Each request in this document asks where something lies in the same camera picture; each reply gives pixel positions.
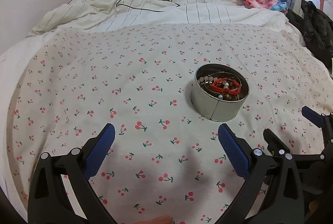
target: crumpled blanket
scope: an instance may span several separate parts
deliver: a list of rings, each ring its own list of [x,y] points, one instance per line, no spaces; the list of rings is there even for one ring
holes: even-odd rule
[[[270,9],[279,2],[278,0],[244,0],[244,3],[250,8]]]

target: silver screw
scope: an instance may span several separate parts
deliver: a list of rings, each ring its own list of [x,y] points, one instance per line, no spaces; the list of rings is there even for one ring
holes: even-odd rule
[[[291,159],[292,159],[292,155],[291,155],[291,154],[285,154],[285,157],[286,157],[288,160],[291,160]]]
[[[262,151],[259,150],[259,149],[254,149],[253,153],[254,153],[256,156],[260,156],[260,155],[262,155]]]
[[[41,154],[41,159],[46,159],[49,156],[48,153],[42,153]]]
[[[73,150],[71,150],[71,154],[72,155],[77,155],[80,153],[80,149],[79,148],[74,148]]]

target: cherry print sheet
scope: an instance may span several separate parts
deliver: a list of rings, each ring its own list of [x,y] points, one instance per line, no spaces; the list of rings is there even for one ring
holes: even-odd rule
[[[175,223],[214,223],[243,179],[217,140],[220,123],[200,116],[189,100],[195,70],[212,62],[248,80],[249,97],[228,125],[251,147],[267,153],[262,132],[270,128],[293,153],[322,150],[321,132],[300,111],[304,105],[333,111],[331,81],[287,32],[240,24],[58,29],[33,55],[12,96],[11,202],[27,208],[42,152],[67,154],[112,123],[116,139],[89,182],[118,223],[166,213]],[[262,186],[252,213],[265,193]]]

